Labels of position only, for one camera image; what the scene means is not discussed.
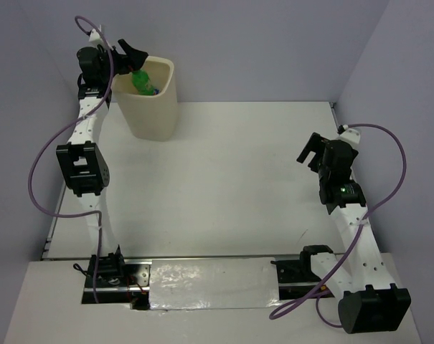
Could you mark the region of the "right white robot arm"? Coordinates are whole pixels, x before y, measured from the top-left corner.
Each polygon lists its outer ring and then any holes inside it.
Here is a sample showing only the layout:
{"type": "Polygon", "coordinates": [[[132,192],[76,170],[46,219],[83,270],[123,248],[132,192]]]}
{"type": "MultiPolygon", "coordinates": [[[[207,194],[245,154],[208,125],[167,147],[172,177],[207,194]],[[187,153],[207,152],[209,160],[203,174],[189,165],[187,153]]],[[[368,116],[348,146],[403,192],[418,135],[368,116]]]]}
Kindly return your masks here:
{"type": "Polygon", "coordinates": [[[306,280],[324,279],[338,302],[338,315],[346,333],[396,331],[407,313],[411,297],[397,286],[386,268],[368,217],[362,187],[352,178],[360,134],[347,129],[333,140],[312,133],[297,161],[309,154],[308,167],[319,178],[319,198],[333,219],[345,248],[337,259],[328,247],[304,247],[299,263],[306,280]]]}

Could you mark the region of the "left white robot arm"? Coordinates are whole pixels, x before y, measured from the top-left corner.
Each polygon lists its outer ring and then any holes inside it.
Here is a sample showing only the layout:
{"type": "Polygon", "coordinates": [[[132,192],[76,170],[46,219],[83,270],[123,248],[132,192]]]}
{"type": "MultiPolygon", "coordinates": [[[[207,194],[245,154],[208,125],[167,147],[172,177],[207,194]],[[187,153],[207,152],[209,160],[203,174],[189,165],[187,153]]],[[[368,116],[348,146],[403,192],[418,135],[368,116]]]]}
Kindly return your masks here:
{"type": "Polygon", "coordinates": [[[127,75],[143,66],[146,52],[118,40],[123,52],[106,50],[101,44],[77,52],[81,69],[77,80],[79,123],[69,140],[56,148],[66,186],[76,195],[85,213],[93,253],[87,270],[94,282],[112,286],[123,284],[128,276],[121,248],[110,225],[106,189],[110,183],[108,164],[98,147],[103,121],[111,101],[110,76],[127,75]]]}

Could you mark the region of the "green plastic bottle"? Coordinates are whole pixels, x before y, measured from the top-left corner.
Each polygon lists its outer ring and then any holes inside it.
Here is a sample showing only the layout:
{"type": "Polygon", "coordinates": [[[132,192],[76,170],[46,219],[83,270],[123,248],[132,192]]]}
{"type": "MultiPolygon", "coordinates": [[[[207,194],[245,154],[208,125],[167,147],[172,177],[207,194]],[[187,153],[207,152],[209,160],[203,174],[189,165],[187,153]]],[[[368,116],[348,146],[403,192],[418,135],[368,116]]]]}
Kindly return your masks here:
{"type": "Polygon", "coordinates": [[[154,87],[148,73],[144,70],[132,71],[131,81],[139,95],[152,96],[154,94],[154,87]]]}

